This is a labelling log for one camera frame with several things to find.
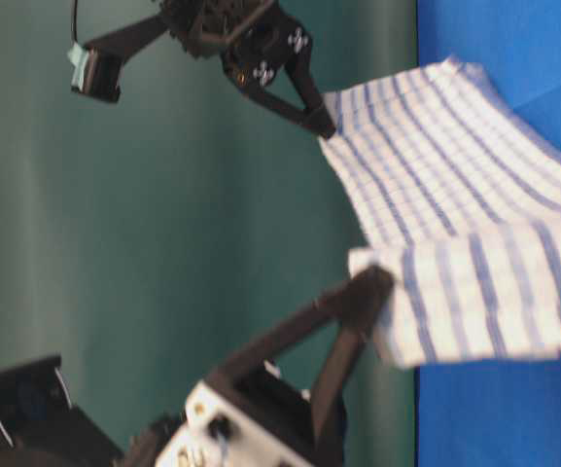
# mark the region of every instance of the blue and white striped towel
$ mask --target blue and white striped towel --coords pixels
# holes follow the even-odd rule
[[[326,95],[323,151],[396,278],[374,340],[402,367],[561,355],[561,153],[455,58]]]

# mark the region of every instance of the blue surface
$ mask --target blue surface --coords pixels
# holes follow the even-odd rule
[[[561,149],[561,0],[418,0],[421,64],[482,63]],[[419,371],[418,465],[561,466],[561,360]]]

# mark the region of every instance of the green backdrop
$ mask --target green backdrop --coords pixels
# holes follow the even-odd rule
[[[315,36],[322,90],[415,64],[413,0],[282,5]],[[81,0],[80,39],[156,7]],[[71,93],[69,8],[0,0],[0,367],[60,352],[74,399],[125,446],[344,279],[364,240],[315,138],[244,100],[217,58],[165,37],[127,65],[118,106]],[[297,385],[330,336],[281,361]],[[346,395],[349,466],[412,464],[412,398],[370,349]]]

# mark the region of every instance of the cloth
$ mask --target cloth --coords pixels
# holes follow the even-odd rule
[[[561,153],[454,57],[330,93],[321,140],[396,277],[374,340],[402,367],[561,355]]]

